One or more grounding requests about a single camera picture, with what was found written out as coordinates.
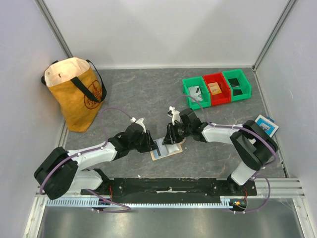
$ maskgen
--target bag logo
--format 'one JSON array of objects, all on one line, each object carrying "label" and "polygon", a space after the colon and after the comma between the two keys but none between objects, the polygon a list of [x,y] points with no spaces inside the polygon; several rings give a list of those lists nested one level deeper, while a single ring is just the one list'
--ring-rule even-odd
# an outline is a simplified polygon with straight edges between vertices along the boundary
[{"label": "bag logo", "polygon": [[[98,101],[101,100],[101,95],[103,93],[103,90],[101,89],[101,86],[100,86],[98,80],[95,80],[91,85],[89,85],[88,90],[93,93],[93,95],[98,99]],[[91,101],[85,95],[84,96],[84,104],[85,104],[86,108],[94,109],[97,106],[99,106],[100,103]]]}]

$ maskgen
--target white backdrop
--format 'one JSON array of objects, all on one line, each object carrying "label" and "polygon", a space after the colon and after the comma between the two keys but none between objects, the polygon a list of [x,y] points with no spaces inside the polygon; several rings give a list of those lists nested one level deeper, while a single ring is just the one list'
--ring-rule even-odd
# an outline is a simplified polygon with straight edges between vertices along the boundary
[{"label": "white backdrop", "polygon": [[297,1],[258,70],[288,172],[317,222],[317,2]]},{"label": "white backdrop", "polygon": [[104,68],[251,66],[287,0],[46,0],[75,56]]},{"label": "white backdrop", "polygon": [[56,146],[63,122],[40,79],[66,56],[35,1],[3,3],[0,32],[0,237],[20,238],[38,185],[33,173]]}]

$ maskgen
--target robotic arm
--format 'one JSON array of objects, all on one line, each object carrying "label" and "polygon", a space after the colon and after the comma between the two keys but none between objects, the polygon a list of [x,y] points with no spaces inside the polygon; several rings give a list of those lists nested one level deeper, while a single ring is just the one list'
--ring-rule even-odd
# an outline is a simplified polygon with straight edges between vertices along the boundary
[{"label": "robotic arm", "polygon": [[[167,114],[172,117],[172,122],[167,125],[167,134],[163,144],[179,143],[185,137],[191,136],[200,142],[221,142],[234,145],[242,161],[227,179],[232,192],[240,190],[272,156],[270,150],[251,134],[233,127],[221,127],[201,122],[190,108],[178,112],[175,108],[170,107]],[[277,144],[255,121],[248,120],[241,126],[256,133],[275,152],[278,150]]]},{"label": "robotic arm", "polygon": [[132,119],[125,132],[118,133],[105,142],[81,150],[66,151],[55,148],[35,171],[34,177],[42,184],[50,171],[67,157],[72,157],[58,168],[47,180],[44,191],[50,199],[57,199],[68,191],[89,188],[97,189],[107,177],[101,170],[84,169],[101,162],[109,162],[126,156],[129,151],[140,153],[157,149],[150,132],[146,130],[143,119]]}]

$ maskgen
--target plastic bin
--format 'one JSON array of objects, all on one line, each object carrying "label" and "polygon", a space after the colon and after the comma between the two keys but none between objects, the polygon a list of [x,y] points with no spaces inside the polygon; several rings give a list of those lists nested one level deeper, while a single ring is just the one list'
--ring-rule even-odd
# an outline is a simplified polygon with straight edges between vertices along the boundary
[{"label": "plastic bin", "polygon": [[241,69],[222,72],[231,89],[231,101],[248,99],[251,97],[251,84]]},{"label": "plastic bin", "polygon": [[[211,98],[209,91],[207,89],[207,86],[204,82],[203,77],[194,77],[194,78],[185,78],[183,79],[183,93],[186,95],[189,95],[188,88],[193,86],[199,86],[200,90],[202,92],[202,98],[203,100],[199,103],[202,105],[203,108],[210,107],[211,106]],[[192,102],[192,99],[189,97],[186,97],[188,106],[193,109],[199,109],[200,106],[196,102]]]},{"label": "plastic bin", "polygon": [[[203,79],[210,93],[212,106],[231,102],[231,89],[226,79],[223,77],[222,73],[204,75]],[[210,88],[208,87],[209,83],[218,83],[218,86],[221,89],[221,93],[213,95],[210,91]]]}]

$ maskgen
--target green bin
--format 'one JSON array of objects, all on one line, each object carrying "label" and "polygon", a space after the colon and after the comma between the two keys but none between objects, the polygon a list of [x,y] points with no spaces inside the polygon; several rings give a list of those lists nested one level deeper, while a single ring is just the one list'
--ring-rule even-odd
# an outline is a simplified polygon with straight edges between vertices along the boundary
[{"label": "green bin", "polygon": [[[199,103],[202,105],[203,108],[210,107],[211,106],[211,97],[210,93],[208,91],[208,88],[204,82],[203,77],[194,77],[194,78],[185,78],[183,79],[183,93],[186,95],[189,95],[188,88],[193,86],[199,86],[200,90],[202,92],[202,98],[203,100]],[[193,109],[199,109],[200,106],[196,102],[192,102],[192,99],[189,97],[186,97],[188,106]]]},{"label": "green bin", "polygon": [[251,84],[241,69],[222,72],[231,89],[231,101],[239,101],[251,97]]}]

